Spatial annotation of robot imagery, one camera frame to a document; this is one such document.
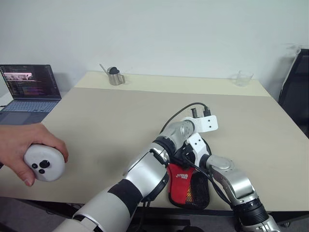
black button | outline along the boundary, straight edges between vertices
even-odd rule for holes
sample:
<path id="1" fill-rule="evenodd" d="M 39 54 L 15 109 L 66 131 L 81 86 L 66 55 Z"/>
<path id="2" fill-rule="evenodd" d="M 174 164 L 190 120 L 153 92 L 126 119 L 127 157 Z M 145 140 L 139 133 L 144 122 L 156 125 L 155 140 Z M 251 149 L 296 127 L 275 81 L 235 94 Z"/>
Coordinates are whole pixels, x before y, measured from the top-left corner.
<path id="1" fill-rule="evenodd" d="M 43 160 L 41 163 L 40 163 L 40 167 L 41 168 L 48 168 L 50 165 L 50 162 L 48 160 Z"/>

clear plastic cup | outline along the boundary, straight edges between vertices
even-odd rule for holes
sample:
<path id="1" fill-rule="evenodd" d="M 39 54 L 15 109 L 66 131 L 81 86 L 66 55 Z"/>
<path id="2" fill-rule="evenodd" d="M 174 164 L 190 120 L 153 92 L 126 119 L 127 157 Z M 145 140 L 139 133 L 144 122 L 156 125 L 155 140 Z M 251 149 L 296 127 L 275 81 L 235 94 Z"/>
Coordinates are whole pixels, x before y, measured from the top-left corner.
<path id="1" fill-rule="evenodd" d="M 238 75 L 237 75 L 237 78 L 236 78 L 236 81 L 235 81 L 235 85 L 241 86 L 241 87 L 247 86 L 249 84 L 250 80 L 252 79 L 252 77 L 253 77 L 252 72 L 240 70 L 238 72 Z"/>

table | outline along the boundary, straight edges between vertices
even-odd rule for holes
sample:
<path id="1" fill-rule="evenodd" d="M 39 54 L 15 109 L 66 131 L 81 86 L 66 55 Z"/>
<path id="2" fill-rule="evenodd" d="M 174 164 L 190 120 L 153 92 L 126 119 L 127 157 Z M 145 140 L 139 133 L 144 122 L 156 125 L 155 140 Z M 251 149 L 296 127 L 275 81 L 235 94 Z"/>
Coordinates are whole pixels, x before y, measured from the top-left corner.
<path id="1" fill-rule="evenodd" d="M 309 210 L 309 142 L 257 80 L 126 75 L 111 86 L 88 72 L 43 121 L 70 153 L 61 179 L 24 186 L 7 167 L 0 196 L 85 203 L 118 182 L 129 162 L 158 135 L 168 118 L 191 102 L 217 115 L 219 129 L 202 134 L 213 154 L 231 158 L 250 178 L 267 211 Z M 210 188 L 209 210 L 229 210 Z M 152 207 L 174 208 L 167 188 Z"/>

cable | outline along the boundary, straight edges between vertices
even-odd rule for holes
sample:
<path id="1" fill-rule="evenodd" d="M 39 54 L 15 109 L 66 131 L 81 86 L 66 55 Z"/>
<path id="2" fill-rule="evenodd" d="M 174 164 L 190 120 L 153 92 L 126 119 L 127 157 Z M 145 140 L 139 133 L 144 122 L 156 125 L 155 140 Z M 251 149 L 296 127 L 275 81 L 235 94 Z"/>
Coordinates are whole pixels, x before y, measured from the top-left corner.
<path id="1" fill-rule="evenodd" d="M 180 111 L 178 111 L 177 113 L 175 113 L 166 123 L 165 125 L 163 126 L 162 130 L 160 131 L 160 133 L 162 133 L 162 131 L 164 131 L 165 127 L 168 125 L 168 123 L 170 123 L 174 117 L 176 117 L 178 114 L 180 114 L 182 111 L 184 111 L 185 109 L 187 109 L 188 107 L 192 106 L 192 105 L 202 105 L 204 107 L 204 116 L 208 116 L 210 115 L 210 111 L 209 111 L 209 108 L 207 107 L 207 105 L 205 105 L 204 103 L 201 103 L 201 102 L 194 102 L 194 103 L 191 103 L 191 104 L 188 104 L 187 106 L 185 106 L 184 108 L 182 108 Z"/>
<path id="2" fill-rule="evenodd" d="M 219 186 L 214 182 L 213 178 L 210 177 L 206 172 L 204 172 L 202 169 L 200 169 L 199 167 L 197 167 L 195 164 L 193 164 L 185 155 L 183 155 L 184 159 L 190 164 L 190 166 L 192 166 L 193 168 L 195 168 L 196 170 L 198 170 L 199 172 L 203 173 L 207 179 L 209 179 L 209 181 L 212 183 L 212 186 L 214 188 L 214 190 L 216 191 L 216 193 L 219 195 L 219 197 L 226 202 L 229 206 L 231 206 L 231 202 L 228 200 L 228 198 L 224 195 L 224 193 L 221 191 L 221 189 L 219 188 Z"/>
<path id="3" fill-rule="evenodd" d="M 147 206 L 146 206 L 146 202 L 143 202 L 143 209 L 141 211 L 140 223 L 137 229 L 135 230 L 135 232 L 140 232 L 141 227 L 143 226 L 143 223 L 144 223 L 146 209 L 149 208 L 149 206 L 150 206 L 150 202 L 147 202 Z"/>

handheld controller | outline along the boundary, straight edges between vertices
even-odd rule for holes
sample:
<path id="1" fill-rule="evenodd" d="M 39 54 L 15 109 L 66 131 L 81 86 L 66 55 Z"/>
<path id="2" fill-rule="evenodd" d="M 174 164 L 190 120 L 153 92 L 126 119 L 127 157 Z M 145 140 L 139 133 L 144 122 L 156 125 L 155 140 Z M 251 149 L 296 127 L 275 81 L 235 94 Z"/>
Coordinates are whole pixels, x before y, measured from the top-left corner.
<path id="1" fill-rule="evenodd" d="M 57 149 L 31 145 L 24 155 L 24 162 L 33 170 L 35 178 L 41 181 L 54 181 L 64 172 L 64 158 Z"/>

